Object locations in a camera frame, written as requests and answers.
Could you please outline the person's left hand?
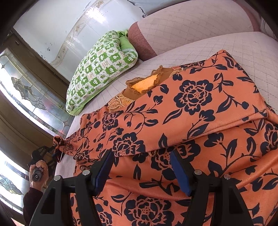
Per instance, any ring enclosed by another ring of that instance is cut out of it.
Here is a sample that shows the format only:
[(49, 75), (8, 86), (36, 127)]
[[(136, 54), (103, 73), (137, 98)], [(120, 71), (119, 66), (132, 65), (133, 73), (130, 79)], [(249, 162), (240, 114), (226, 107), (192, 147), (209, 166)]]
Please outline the person's left hand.
[[(33, 172), (35, 168), (42, 168), (42, 177), (39, 181), (34, 182), (32, 179)], [(33, 164), (29, 168), (29, 182), (30, 182), (30, 187), (37, 189), (39, 191), (42, 191), (43, 186), (46, 184), (48, 181), (48, 166), (45, 161), (40, 160), (36, 162), (36, 164)]]

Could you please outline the dark sleeved left forearm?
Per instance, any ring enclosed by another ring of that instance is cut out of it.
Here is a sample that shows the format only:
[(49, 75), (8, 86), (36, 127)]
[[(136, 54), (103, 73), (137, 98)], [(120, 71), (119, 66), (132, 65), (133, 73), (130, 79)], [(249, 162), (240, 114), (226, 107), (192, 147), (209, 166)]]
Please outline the dark sleeved left forearm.
[(35, 188), (30, 188), (23, 198), (23, 216), (25, 225), (29, 225), (36, 207), (43, 196), (43, 192)]

